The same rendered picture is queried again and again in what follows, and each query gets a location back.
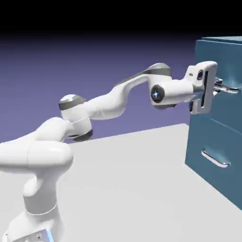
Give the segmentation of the teal blue cabinet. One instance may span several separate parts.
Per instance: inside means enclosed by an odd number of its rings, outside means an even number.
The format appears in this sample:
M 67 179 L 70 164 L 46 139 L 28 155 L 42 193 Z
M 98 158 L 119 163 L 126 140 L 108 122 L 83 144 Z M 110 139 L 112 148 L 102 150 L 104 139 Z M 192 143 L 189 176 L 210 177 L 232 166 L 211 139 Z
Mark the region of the teal blue cabinet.
M 217 62 L 217 77 L 239 93 L 222 91 L 208 114 L 190 117 L 185 164 L 242 210 L 242 36 L 197 40 L 202 61 Z

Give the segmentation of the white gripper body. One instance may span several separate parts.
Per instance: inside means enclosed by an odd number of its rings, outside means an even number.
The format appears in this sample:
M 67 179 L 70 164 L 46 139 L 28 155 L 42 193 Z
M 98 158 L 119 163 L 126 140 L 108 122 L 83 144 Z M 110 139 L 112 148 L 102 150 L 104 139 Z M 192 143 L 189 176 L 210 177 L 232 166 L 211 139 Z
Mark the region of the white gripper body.
M 196 81 L 193 83 L 194 93 L 200 93 L 190 102 L 191 114 L 209 113 L 212 106 L 214 84 L 216 81 L 217 63 L 204 61 L 195 65 L 198 70 Z

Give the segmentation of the teal drawer front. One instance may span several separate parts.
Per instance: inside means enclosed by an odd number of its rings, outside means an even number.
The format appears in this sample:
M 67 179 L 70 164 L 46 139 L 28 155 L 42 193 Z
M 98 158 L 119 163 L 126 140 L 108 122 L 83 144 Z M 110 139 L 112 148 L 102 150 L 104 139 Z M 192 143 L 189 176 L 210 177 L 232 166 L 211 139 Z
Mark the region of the teal drawer front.
M 195 62 L 215 61 L 218 63 L 217 77 L 227 87 L 238 88 L 237 94 L 220 92 L 212 102 L 209 114 L 190 117 L 189 135 L 202 129 L 202 118 L 209 118 L 216 126 L 221 125 L 242 136 L 242 43 L 209 40 L 196 41 Z
M 242 136 L 202 118 L 202 129 L 188 135 L 185 164 L 242 210 Z M 202 156 L 205 149 L 221 162 L 220 168 Z

